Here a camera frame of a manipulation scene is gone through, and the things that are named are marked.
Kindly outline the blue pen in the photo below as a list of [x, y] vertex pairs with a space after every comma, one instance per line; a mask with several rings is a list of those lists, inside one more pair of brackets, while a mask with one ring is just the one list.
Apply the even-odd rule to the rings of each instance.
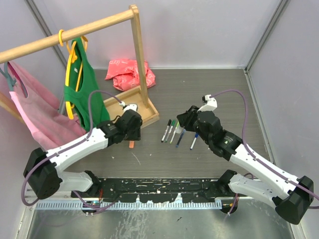
[[181, 134], [180, 134], [180, 136], [179, 136], [179, 138], [178, 138], [178, 141], [177, 141], [177, 143], [176, 143], [176, 146], [175, 146], [176, 148], [178, 148], [178, 147], [179, 147], [180, 142], [181, 142], [181, 140], [182, 140], [182, 138], [183, 138], [183, 136], [184, 136], [185, 132], [186, 132], [186, 130], [185, 130], [185, 129], [183, 129], [183, 131], [181, 132]]

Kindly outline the long white green pen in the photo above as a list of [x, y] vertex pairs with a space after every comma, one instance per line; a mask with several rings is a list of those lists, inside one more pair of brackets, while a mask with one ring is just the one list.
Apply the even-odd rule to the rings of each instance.
[[169, 128], [169, 131], [168, 131], [167, 136], [165, 138], [165, 143], [168, 142], [168, 138], [169, 138], [169, 136], [171, 134], [172, 129], [173, 129], [173, 125], [171, 125], [170, 128]]

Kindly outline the grey pencil orange tip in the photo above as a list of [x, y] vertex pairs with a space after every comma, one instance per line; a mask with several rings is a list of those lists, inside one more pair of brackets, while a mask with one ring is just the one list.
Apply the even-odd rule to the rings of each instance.
[[176, 133], [181, 133], [181, 131], [182, 131], [181, 127], [178, 126], [177, 129], [176, 129]]

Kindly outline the orange eraser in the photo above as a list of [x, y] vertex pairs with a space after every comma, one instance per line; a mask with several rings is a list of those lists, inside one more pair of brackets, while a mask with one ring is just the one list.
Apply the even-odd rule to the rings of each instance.
[[134, 141], [130, 141], [129, 142], [129, 148], [134, 148], [135, 146], [135, 142]]

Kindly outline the white pen green tip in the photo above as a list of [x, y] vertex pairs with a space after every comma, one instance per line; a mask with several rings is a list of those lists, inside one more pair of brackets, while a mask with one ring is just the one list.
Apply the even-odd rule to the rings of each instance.
[[174, 129], [174, 131], [173, 131], [171, 140], [170, 140], [170, 142], [169, 142], [170, 144], [172, 144], [172, 142], [173, 142], [173, 139], [174, 139], [174, 137], [175, 137], [175, 134], [176, 134], [177, 129], [178, 129], [178, 126], [176, 125], [176, 127], [175, 127], [175, 129]]

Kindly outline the white pen black tip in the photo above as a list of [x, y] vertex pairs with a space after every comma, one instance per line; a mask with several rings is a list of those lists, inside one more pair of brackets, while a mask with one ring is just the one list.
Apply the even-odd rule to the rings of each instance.
[[164, 134], [163, 134], [163, 136], [161, 138], [161, 142], [164, 142], [168, 130], [169, 130], [169, 125], [166, 126], [165, 132], [164, 132]]

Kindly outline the short white pen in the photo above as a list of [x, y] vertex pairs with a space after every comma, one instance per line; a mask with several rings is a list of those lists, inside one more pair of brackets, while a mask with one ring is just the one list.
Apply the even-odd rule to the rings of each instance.
[[191, 146], [190, 146], [190, 150], [193, 150], [194, 145], [195, 145], [195, 143], [196, 143], [196, 140], [197, 140], [197, 137], [194, 137], [194, 139], [193, 139], [193, 141], [192, 141], [192, 144], [191, 144]]

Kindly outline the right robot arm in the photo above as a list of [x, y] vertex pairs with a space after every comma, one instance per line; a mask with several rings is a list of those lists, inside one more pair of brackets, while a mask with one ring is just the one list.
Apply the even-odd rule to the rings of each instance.
[[300, 223], [314, 200], [313, 180], [292, 175], [255, 153], [240, 137], [223, 129], [213, 111], [201, 112], [191, 106], [177, 119], [182, 128], [197, 133], [215, 155], [258, 178], [257, 181], [247, 179], [228, 170], [219, 178], [218, 189], [222, 195], [235, 193], [252, 197], [275, 209], [287, 222]]

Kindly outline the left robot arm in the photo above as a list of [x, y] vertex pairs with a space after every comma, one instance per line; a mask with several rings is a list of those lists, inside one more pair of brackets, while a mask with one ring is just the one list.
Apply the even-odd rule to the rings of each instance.
[[58, 191], [77, 191], [95, 197], [102, 188], [97, 176], [89, 170], [71, 173], [66, 169], [82, 158], [123, 140], [140, 140], [142, 124], [139, 113], [125, 110], [115, 122], [104, 121], [68, 144], [48, 151], [41, 148], [33, 150], [23, 175], [39, 200], [47, 199]]

